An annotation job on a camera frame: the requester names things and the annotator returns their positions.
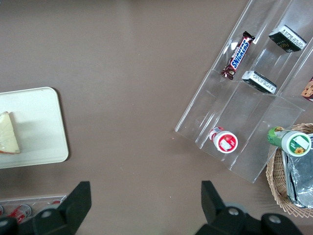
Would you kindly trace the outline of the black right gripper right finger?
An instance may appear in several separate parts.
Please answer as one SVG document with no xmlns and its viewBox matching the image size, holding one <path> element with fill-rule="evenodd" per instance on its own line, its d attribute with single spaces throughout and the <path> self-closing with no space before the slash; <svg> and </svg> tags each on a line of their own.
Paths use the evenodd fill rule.
<svg viewBox="0 0 313 235">
<path fill-rule="evenodd" d="M 261 222 L 237 206 L 226 206 L 211 181 L 201 183 L 201 206 L 207 223 L 198 235 L 261 235 Z"/>
</svg>

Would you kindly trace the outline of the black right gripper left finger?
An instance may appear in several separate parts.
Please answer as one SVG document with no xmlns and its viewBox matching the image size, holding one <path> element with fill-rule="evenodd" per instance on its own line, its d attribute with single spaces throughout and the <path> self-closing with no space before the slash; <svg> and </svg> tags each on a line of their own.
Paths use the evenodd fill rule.
<svg viewBox="0 0 313 235">
<path fill-rule="evenodd" d="M 45 209 L 20 224 L 18 234 L 74 235 L 90 209 L 90 182 L 83 181 L 56 209 Z"/>
</svg>

